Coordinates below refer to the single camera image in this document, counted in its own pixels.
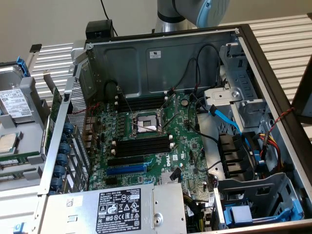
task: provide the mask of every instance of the processor chip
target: processor chip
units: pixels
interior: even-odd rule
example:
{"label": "processor chip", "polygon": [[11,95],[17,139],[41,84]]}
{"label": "processor chip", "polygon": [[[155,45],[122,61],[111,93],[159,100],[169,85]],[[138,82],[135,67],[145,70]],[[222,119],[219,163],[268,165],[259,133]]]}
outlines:
{"label": "processor chip", "polygon": [[15,133],[2,135],[0,138],[0,153],[10,152],[14,148],[16,138],[17,135]]}

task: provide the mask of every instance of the black pci express slot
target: black pci express slot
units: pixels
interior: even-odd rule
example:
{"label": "black pci express slot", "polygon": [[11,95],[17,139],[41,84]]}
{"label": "black pci express slot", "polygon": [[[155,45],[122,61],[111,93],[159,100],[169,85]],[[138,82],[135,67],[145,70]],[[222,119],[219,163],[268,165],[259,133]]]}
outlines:
{"label": "black pci express slot", "polygon": [[166,153],[170,152],[170,141],[168,136],[123,140],[117,142],[115,151],[115,157]]}
{"label": "black pci express slot", "polygon": [[137,163],[144,163],[143,156],[136,156],[136,157],[123,157],[123,158],[113,158],[107,160],[107,166],[120,166],[120,165],[130,165],[130,164],[137,164]]}
{"label": "black pci express slot", "polygon": [[[132,111],[153,110],[160,108],[165,103],[164,96],[157,97],[141,97],[127,99]],[[124,98],[118,101],[118,112],[129,112],[127,102]]]}

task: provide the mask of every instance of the pci express slot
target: pci express slot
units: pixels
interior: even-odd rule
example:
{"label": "pci express slot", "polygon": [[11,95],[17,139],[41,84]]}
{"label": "pci express slot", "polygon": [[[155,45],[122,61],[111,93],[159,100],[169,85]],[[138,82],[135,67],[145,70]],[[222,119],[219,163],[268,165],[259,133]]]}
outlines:
{"label": "pci express slot", "polygon": [[125,167],[108,168],[106,170],[106,175],[113,176],[113,175],[119,175],[119,174],[139,173],[139,172],[146,172],[146,165],[139,164],[139,165],[125,166]]}
{"label": "pci express slot", "polygon": [[127,157],[137,155],[150,155],[170,152],[168,136],[154,138],[123,140],[116,145],[115,157]]}
{"label": "pci express slot", "polygon": [[[160,108],[165,103],[164,96],[157,97],[141,97],[127,99],[132,111],[153,110]],[[118,101],[118,112],[129,112],[127,102],[124,98]]]}
{"label": "pci express slot", "polygon": [[129,164],[142,164],[144,163],[143,156],[136,157],[124,157],[124,158],[113,158],[107,161],[107,166],[120,166],[120,165],[129,165]]}

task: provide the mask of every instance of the warning label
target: warning label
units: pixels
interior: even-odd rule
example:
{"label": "warning label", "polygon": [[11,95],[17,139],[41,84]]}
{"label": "warning label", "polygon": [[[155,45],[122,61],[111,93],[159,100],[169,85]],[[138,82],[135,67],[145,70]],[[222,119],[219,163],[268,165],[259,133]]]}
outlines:
{"label": "warning label", "polygon": [[141,230],[141,189],[100,193],[98,234]]}
{"label": "warning label", "polygon": [[29,106],[20,89],[0,91],[0,99],[12,118],[31,116]]}

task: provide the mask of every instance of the sticker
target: sticker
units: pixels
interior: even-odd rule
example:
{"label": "sticker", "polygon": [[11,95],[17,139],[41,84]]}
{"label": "sticker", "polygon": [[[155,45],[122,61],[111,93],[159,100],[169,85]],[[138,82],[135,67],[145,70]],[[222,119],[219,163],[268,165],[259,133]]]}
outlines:
{"label": "sticker", "polygon": [[10,164],[16,164],[18,162],[19,161],[17,159],[12,159],[12,160],[7,160],[7,161],[0,162],[0,165],[1,166],[5,166],[5,165],[10,165]]}
{"label": "sticker", "polygon": [[98,234],[141,230],[141,189],[100,193],[97,209]]}
{"label": "sticker", "polygon": [[79,207],[82,206],[83,196],[76,196],[66,200],[66,207]]}
{"label": "sticker", "polygon": [[186,210],[187,210],[187,215],[188,215],[189,217],[194,216],[193,211],[191,211],[191,209],[190,209],[188,206],[186,206]]}
{"label": "sticker", "polygon": [[215,202],[215,194],[211,192],[209,195],[209,207],[213,207]]}
{"label": "sticker", "polygon": [[14,179],[14,176],[13,175],[7,175],[7,176],[0,177],[0,180],[7,180],[7,179]]}
{"label": "sticker", "polygon": [[31,116],[31,111],[20,89],[0,91],[6,111],[12,118]]}
{"label": "sticker", "polygon": [[150,59],[160,59],[161,51],[150,51]]}
{"label": "sticker", "polygon": [[177,155],[172,155],[172,160],[177,161]]}

